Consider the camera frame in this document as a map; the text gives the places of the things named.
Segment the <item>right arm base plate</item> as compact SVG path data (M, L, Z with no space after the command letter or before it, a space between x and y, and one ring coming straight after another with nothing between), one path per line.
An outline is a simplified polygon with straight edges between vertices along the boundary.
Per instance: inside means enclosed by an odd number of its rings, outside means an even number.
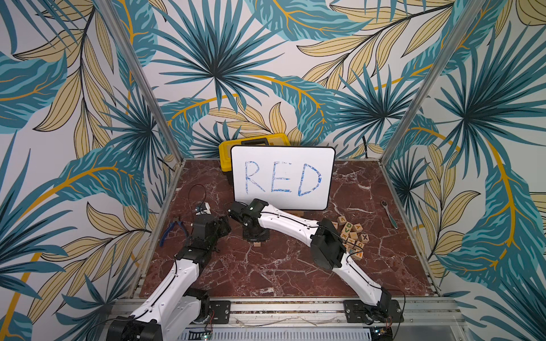
M396 300L391 300L387 309L366 305L359 300L343 301L344 313L348 323L399 323L404 321L402 308Z

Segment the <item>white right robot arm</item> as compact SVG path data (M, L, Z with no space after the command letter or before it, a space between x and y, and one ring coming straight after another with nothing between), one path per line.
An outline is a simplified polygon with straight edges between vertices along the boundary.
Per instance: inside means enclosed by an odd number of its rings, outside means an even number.
M404 321L405 306L358 266L353 258L362 249L356 247L348 251L331 220L307 220L260 199L254 199L250 204L234 202L228 214L242 225L243 239L249 242L265 242L270 238L270 231L276 231L307 245L318 267L334 272L358 295L361 308L350 312L360 315L364 323Z

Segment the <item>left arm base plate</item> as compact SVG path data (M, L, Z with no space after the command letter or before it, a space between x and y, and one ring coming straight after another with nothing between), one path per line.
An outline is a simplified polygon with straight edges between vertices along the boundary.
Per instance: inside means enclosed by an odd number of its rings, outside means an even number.
M201 301L200 311L197 318L192 320L193 324L203 325L227 325L230 320L231 301Z

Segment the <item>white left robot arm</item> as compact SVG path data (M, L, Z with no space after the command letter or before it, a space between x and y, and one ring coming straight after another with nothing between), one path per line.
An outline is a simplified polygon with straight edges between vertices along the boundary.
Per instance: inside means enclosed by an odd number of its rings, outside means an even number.
M192 227L186 244L174 256L169 274L130 316L113 320L107 340L177 340L190 324L208 325L212 321L214 310L208 292L192 285L231 227L226 216L207 213L197 215Z

